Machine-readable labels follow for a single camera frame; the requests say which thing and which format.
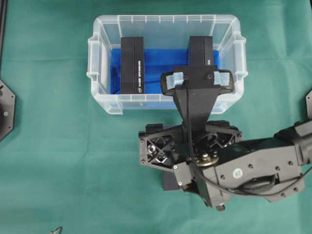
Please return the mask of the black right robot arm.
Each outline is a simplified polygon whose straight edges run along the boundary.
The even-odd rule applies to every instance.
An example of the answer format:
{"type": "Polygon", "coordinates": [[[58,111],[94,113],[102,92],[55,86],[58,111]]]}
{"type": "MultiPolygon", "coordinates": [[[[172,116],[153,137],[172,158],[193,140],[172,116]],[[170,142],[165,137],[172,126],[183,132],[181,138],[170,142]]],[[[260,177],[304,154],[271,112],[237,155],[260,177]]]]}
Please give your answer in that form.
{"type": "Polygon", "coordinates": [[[209,121],[192,137],[183,125],[149,124],[138,143],[140,164],[163,172],[164,190],[193,193],[222,211],[232,195],[277,202],[302,191],[302,167],[312,162],[312,122],[253,140],[242,140],[224,120],[209,121]]]}

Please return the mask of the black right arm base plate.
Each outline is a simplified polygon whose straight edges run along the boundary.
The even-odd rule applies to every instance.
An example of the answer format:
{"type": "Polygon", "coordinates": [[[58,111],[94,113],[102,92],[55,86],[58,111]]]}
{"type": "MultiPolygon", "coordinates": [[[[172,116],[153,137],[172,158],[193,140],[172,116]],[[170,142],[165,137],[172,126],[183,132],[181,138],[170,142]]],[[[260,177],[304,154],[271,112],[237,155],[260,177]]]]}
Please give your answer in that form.
{"type": "Polygon", "coordinates": [[[308,118],[312,118],[312,90],[306,95],[306,109],[308,118]]]}

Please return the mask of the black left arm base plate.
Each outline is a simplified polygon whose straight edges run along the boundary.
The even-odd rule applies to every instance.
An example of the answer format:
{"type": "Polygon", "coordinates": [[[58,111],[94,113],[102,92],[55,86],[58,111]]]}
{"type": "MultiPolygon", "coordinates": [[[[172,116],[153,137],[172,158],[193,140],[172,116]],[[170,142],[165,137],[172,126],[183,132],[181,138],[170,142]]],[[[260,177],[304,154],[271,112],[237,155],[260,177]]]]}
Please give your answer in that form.
{"type": "Polygon", "coordinates": [[[0,81],[0,140],[14,129],[16,95],[0,81]]]}

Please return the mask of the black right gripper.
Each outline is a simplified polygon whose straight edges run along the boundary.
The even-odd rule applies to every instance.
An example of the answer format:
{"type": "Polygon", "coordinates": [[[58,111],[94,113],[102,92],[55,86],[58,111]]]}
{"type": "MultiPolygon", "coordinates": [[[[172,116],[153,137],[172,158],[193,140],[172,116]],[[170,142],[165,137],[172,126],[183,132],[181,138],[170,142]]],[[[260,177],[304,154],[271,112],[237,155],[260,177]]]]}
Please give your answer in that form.
{"type": "MultiPolygon", "coordinates": [[[[203,132],[192,133],[195,161],[200,168],[216,165],[217,151],[237,143],[242,132],[225,120],[208,121],[203,132]]],[[[172,171],[174,165],[191,164],[187,129],[181,125],[148,124],[138,133],[140,164],[163,171],[172,171]]]]}

